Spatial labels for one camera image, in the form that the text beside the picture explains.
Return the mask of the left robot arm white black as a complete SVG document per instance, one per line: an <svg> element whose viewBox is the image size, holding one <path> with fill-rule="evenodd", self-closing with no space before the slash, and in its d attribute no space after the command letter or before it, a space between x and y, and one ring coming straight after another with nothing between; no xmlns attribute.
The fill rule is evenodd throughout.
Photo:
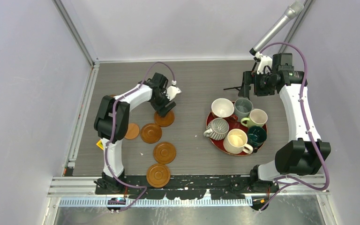
<svg viewBox="0 0 360 225"><path fill-rule="evenodd" d="M104 151L104 168L98 185L114 194L120 194L125 188L121 177L124 173L122 140L128 131L130 112L149 102L158 115L166 116L176 106L174 99L181 93L176 81L169 83L164 75L155 73L121 95L102 98L94 121Z"/></svg>

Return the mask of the red round tray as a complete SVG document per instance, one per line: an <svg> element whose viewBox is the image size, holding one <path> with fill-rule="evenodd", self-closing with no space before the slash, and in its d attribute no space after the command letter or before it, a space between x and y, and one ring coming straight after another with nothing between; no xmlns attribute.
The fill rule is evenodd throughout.
<svg viewBox="0 0 360 225"><path fill-rule="evenodd" d="M211 122L213 119L216 119L216 118L213 116L212 112L210 112L209 115L208 115L208 117L207 117L207 120L206 120L206 127L207 127L208 123ZM249 128L246 127L246 126L244 126L244 125L242 125L240 122L235 122L235 121L231 121L231 120L226 120L226 121L228 122L229 127L230 127L229 131L232 130L232 129L241 129L241 130L243 130L245 133L248 132L248 129L249 129ZM266 126L266 124L263 125L262 128L263 128L264 130L266 130L266 132L267 132L267 126ZM210 139L210 141L211 141L217 148L219 148L221 151L223 151L223 152L225 152L225 153L227 153L227 154L234 155L234 156L250 155L250 154L246 154L246 153L243 153L243 152L240 153L240 154L231 154L231 153L227 152L227 151L224 149L224 146L223 146L223 141L224 141L224 139L223 139L223 140L219 140L219 141ZM256 153L259 148L260 148L260 146L257 147L257 148L254 147L253 153Z"/></svg>

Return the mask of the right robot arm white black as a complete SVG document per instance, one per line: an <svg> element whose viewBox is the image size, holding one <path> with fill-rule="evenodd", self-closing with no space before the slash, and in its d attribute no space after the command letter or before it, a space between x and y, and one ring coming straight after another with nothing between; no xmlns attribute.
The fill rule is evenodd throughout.
<svg viewBox="0 0 360 225"><path fill-rule="evenodd" d="M272 57L252 51L256 65L243 73L240 96L249 97L250 85L254 95L270 96L278 93L285 108L289 142L279 149L273 161L256 165L250 171L249 187L262 192L269 183L293 175L315 175L331 152L329 142L315 128L308 104L307 70L295 70L290 53Z"/></svg>

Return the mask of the grey striped ribbed cup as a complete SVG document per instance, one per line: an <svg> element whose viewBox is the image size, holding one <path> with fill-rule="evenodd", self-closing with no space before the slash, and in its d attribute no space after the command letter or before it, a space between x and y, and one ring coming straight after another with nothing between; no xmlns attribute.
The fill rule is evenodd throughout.
<svg viewBox="0 0 360 225"><path fill-rule="evenodd" d="M230 127L226 120L222 118L216 118L208 123L203 135L212 140L219 141L225 139L229 129Z"/></svg>

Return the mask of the brown ringed wooden coaster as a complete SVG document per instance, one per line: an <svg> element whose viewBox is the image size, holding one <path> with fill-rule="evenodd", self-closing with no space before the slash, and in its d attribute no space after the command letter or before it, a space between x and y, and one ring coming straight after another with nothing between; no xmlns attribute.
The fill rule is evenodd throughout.
<svg viewBox="0 0 360 225"><path fill-rule="evenodd" d="M161 142L153 150L154 159L160 164L169 164L176 157L176 148L170 142Z"/></svg>
<svg viewBox="0 0 360 225"><path fill-rule="evenodd" d="M172 110L169 111L164 117L159 116L157 112L154 113L154 122L160 127L168 127L173 124L174 120L175 115Z"/></svg>
<svg viewBox="0 0 360 225"><path fill-rule="evenodd" d="M169 182L170 177L170 169L164 164L153 164L146 173L147 182L155 188L164 187Z"/></svg>
<svg viewBox="0 0 360 225"><path fill-rule="evenodd" d="M149 123L142 127L140 131L141 139L145 143L156 143L158 142L162 137L162 128L155 124L155 123Z"/></svg>

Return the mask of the small wooden coaster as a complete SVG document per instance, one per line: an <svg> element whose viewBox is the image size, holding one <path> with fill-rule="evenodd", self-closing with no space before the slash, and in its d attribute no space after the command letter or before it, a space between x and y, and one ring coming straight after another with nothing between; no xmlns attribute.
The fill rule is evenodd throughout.
<svg viewBox="0 0 360 225"><path fill-rule="evenodd" d="M139 133L140 133L139 126L137 124L135 124L135 123L129 123L128 128L127 128L127 132L125 134L125 139L133 140L139 135Z"/></svg>

